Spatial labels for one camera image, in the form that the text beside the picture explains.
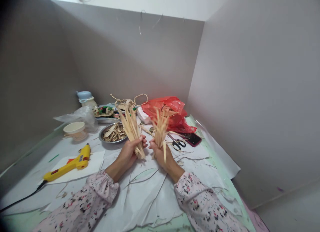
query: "power cord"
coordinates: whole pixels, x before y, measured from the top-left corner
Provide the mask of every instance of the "power cord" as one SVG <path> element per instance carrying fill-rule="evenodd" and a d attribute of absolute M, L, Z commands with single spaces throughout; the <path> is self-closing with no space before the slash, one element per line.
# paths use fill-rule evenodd
<path fill-rule="evenodd" d="M 14 202 L 13 204 L 11 205 L 8 205 L 7 207 L 3 208 L 2 210 L 0 210 L 0 213 L 2 213 L 3 211 L 5 211 L 6 209 L 9 209 L 10 207 L 14 206 L 15 204 L 18 204 L 20 203 L 21 201 L 25 200 L 25 199 L 28 199 L 29 197 L 31 197 L 32 195 L 34 195 L 35 193 L 37 193 L 48 181 L 44 180 L 42 181 L 41 185 L 38 186 L 38 188 L 36 189 L 35 192 L 33 192 L 31 195 L 28 195 L 27 197 L 24 197 L 23 199 L 21 200 L 18 200 L 16 202 Z"/>

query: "white wall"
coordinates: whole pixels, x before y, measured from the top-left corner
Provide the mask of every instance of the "white wall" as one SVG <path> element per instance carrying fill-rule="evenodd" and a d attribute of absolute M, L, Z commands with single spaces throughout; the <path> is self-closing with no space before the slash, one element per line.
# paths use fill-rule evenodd
<path fill-rule="evenodd" d="M 319 231 L 320 181 L 256 209 L 271 232 Z"/>
<path fill-rule="evenodd" d="M 139 12 L 55 3 L 79 75 L 97 103 L 114 102 L 110 93 L 187 102 L 204 22 L 147 13 L 140 20 Z"/>
<path fill-rule="evenodd" d="M 50 0 L 13 0 L 2 16 L 0 173 L 61 124 L 53 117 L 80 106 L 76 91 L 82 89 Z"/>
<path fill-rule="evenodd" d="M 59 0 L 77 2 L 79 0 Z M 180 17 L 199 21 L 207 20 L 227 0 L 91 0 L 88 5 L 123 9 L 150 14 Z"/>
<path fill-rule="evenodd" d="M 319 84 L 320 0 L 230 0 L 206 21 L 188 105 L 249 207 L 320 175 Z"/>

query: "scissors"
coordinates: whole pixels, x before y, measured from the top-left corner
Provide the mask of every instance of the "scissors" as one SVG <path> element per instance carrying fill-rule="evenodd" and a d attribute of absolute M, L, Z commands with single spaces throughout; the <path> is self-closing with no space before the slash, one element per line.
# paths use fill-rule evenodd
<path fill-rule="evenodd" d="M 168 134 L 168 136 L 172 139 L 172 146 L 176 151 L 181 150 L 181 147 L 186 147 L 186 143 L 183 140 L 176 140 L 171 135 Z"/>

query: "green table surface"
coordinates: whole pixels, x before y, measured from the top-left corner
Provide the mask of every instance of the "green table surface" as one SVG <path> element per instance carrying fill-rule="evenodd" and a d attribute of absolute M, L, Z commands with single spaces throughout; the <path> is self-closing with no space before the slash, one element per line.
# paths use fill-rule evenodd
<path fill-rule="evenodd" d="M 186 118 L 187 123 L 191 126 L 197 127 L 196 122 L 192 115 L 190 115 L 188 118 Z M 196 134 L 198 134 L 200 137 L 203 138 L 203 135 L 201 134 L 201 131 L 198 129 Z M 49 140 L 54 135 L 47 136 L 44 140 Z M 209 155 L 211 156 L 208 158 L 208 161 L 210 161 L 218 170 L 221 178 L 223 179 L 227 191 L 225 191 L 226 194 L 233 196 L 239 203 L 241 207 L 241 211 L 243 216 L 236 216 L 239 221 L 244 224 L 249 231 L 256 231 L 253 227 L 253 224 L 249 218 L 249 215 L 247 211 L 244 208 L 244 205 L 240 199 L 240 196 L 234 187 L 232 181 L 228 178 L 225 168 L 223 167 L 222 163 L 220 162 L 220 159 L 216 152 L 213 150 L 213 148 L 210 148 L 209 144 L 205 139 L 202 139 L 201 145 L 208 151 Z M 48 214 L 50 214 L 49 211 L 41 212 L 41 210 L 34 210 L 27 213 L 20 213 L 20 214 L 14 214 L 14 215 L 8 215 L 3 217 L 4 223 L 8 226 L 8 229 L 10 231 L 15 232 L 26 232 L 31 231 L 38 223 L 40 223 L 43 219 L 45 219 Z M 173 218 L 170 222 L 151 228 L 149 226 L 144 227 L 136 227 L 133 231 L 143 231 L 143 232 L 150 232 L 150 231 L 176 231 L 176 232 L 182 232 L 182 231 L 195 231 L 190 224 L 188 217 L 185 213 L 183 213 L 181 216 Z"/>

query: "floral sleeve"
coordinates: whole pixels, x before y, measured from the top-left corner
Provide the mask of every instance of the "floral sleeve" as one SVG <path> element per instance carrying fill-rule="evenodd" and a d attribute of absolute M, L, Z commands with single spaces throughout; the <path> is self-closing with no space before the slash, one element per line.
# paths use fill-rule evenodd
<path fill-rule="evenodd" d="M 193 173 L 185 172 L 174 187 L 178 203 L 196 231 L 248 231 Z"/>
<path fill-rule="evenodd" d="M 104 209 L 112 205 L 118 188 L 119 184 L 114 183 L 105 171 L 91 175 L 79 192 L 41 221 L 33 231 L 90 231 Z"/>

